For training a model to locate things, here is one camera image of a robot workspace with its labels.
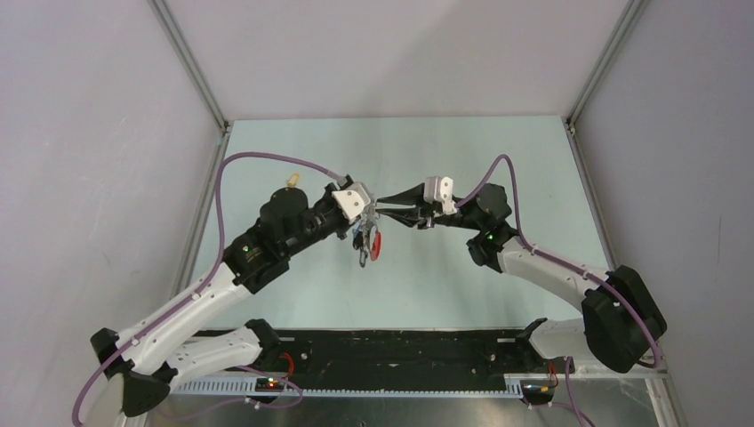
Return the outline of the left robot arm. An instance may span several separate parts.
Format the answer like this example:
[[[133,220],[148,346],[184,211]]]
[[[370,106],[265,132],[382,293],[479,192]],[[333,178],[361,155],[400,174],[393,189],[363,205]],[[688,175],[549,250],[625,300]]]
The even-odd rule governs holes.
[[[373,208],[361,182],[330,183],[311,205],[297,188],[275,191],[245,233],[221,249],[217,266],[152,316],[119,333],[107,328],[92,337],[106,377],[120,385],[118,412],[135,417],[159,406],[183,384],[227,368],[270,370],[281,359],[277,332],[251,319],[229,333],[191,342],[209,320],[257,294],[285,274],[290,260],[321,240],[344,239]]]

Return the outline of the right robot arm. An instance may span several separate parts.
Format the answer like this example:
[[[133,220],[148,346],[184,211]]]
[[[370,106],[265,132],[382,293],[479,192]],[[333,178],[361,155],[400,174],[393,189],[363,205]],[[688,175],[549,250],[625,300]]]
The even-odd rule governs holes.
[[[467,242],[473,262],[527,280],[576,308],[586,344],[604,366],[625,374],[666,332],[667,323],[640,274],[621,265],[601,270],[577,264],[525,241],[509,225],[506,190],[486,183],[470,200],[443,181],[427,181],[378,200],[378,213],[417,230],[436,225],[474,230]]]

